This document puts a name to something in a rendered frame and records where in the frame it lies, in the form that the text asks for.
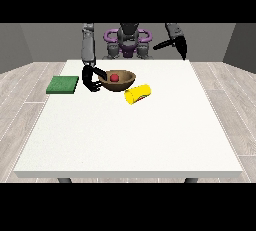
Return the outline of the brown wooden bowl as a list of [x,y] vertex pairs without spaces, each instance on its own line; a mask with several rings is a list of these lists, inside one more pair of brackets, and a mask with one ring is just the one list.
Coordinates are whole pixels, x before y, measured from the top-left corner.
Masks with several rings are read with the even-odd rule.
[[[112,82],[110,76],[112,74],[117,74],[119,80],[117,82]],[[121,92],[128,89],[135,81],[136,75],[127,70],[109,70],[107,71],[107,79],[104,80],[102,77],[99,77],[99,81],[102,86],[109,91]]]

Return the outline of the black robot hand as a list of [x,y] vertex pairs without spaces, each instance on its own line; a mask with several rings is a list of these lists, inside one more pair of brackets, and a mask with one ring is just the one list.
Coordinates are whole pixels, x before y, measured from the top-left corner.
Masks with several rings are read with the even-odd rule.
[[107,80],[107,73],[97,67],[92,67],[90,65],[85,65],[82,70],[82,81],[83,84],[91,91],[91,92],[97,92],[100,90],[101,82],[92,81],[92,76],[96,74],[103,78],[104,80]]
[[187,56],[187,43],[184,36],[177,36],[174,39],[169,39],[161,42],[153,47],[154,50],[159,50],[167,46],[173,46],[177,49],[182,59],[185,60]]

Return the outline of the yellow cup with melon print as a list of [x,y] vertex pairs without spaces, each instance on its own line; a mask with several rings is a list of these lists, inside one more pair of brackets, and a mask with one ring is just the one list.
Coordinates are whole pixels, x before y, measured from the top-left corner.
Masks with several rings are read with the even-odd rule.
[[124,92],[125,99],[130,105],[144,99],[145,97],[148,97],[150,94],[151,88],[147,84],[129,88]]

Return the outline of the green square pad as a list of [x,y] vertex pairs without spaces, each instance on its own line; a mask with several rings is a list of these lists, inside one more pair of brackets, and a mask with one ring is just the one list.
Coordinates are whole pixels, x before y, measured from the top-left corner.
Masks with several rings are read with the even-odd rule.
[[47,89],[47,94],[73,94],[75,92],[78,76],[54,76]]

